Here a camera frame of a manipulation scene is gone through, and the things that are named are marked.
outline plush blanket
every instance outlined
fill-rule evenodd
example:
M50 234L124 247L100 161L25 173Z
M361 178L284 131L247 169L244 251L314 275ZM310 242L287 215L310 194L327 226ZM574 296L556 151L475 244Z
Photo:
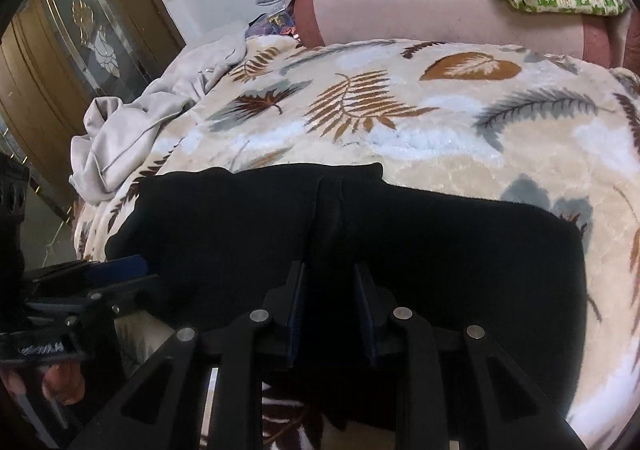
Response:
M395 185L539 206L582 234L590 306L568 420L591 449L606 448L640 401L640 80L516 46L379 40L304 49L259 36L247 49L162 128L112 200L84 207L78 255L104 259L143 178L212 166L380 162ZM340 430L269 390L270 448L391 448L388 433Z

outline black metal frame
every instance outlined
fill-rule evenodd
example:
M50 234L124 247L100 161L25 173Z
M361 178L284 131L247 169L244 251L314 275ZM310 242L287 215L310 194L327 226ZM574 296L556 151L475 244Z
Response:
M91 285L104 282L105 273L119 281ZM116 350L114 318L138 309L139 293L156 278L146 275L140 257L105 264L64 263L28 273L22 287L24 306L10 312L0 308L0 364L20 375L26 394L16 401L50 448L66 448L82 424L71 409L43 396L40 369L90 360L106 347Z
M261 309L221 329L178 330L79 434L78 424L62 411L53 414L65 422L49 436L68 450L197 448L210 369L218 367L207 450L261 449L260 377L265 369L294 366L310 278L304 264L295 261L286 284L268 292ZM109 338L114 307L118 312L135 308L136 295L153 279L91 290L84 298L29 302L31 311L58 321L5 335L0 360L33 365L90 356L92 344ZM359 329L371 367L399 371L398 450L446 450L451 439L463 449L584 450L559 412L481 327L464 333L432 327L375 286L364 264L354 267L350 292L358 322L345 328ZM25 343L51 346L59 340L73 341L65 354L25 357L19 350ZM335 359L339 363L340 354ZM23 375L30 379L29 373ZM39 391L37 383L32 385ZM52 422L46 401L33 394L30 402Z

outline bolt head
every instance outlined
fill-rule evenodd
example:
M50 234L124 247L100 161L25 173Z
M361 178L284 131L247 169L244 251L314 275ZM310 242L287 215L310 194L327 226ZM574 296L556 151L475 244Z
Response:
M414 312L411 311L408 307L396 307L394 309L394 316L398 320L408 320L414 315Z
M177 333L177 338L181 342L190 342L196 335L196 331L191 329L190 327L184 327L180 329Z
M480 325L469 325L469 327L466 328L466 334L474 340L479 340L484 338L484 329L482 329Z
M251 312L249 318L251 318L254 322L264 322L269 318L269 312L265 311L264 309L256 309L255 311Z

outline finger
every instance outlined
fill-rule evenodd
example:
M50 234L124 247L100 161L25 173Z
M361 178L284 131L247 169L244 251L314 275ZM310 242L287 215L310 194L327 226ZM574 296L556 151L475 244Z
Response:
M4 383L6 390L16 396L23 396L27 393L24 382L18 374L13 370L0 370L0 378Z
M42 379L42 393L50 400L68 387L71 368L69 363L56 364L47 370Z
M71 363L68 390L69 391L78 390L83 382L84 382L84 377L82 376L80 363L78 362Z
M73 404L84 398L84 377L80 363L65 362L51 367L42 380L42 391L48 400Z
M78 386L67 396L66 400L63 401L63 404L73 405L82 400L84 400L84 377L80 374L80 382Z

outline wooden cabinet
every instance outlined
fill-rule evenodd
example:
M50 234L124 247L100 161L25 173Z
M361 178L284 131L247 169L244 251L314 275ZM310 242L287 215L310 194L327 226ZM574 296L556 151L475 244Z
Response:
M135 99L182 47L161 0L27 0L0 46L0 146L13 144L67 208L69 145L91 100Z

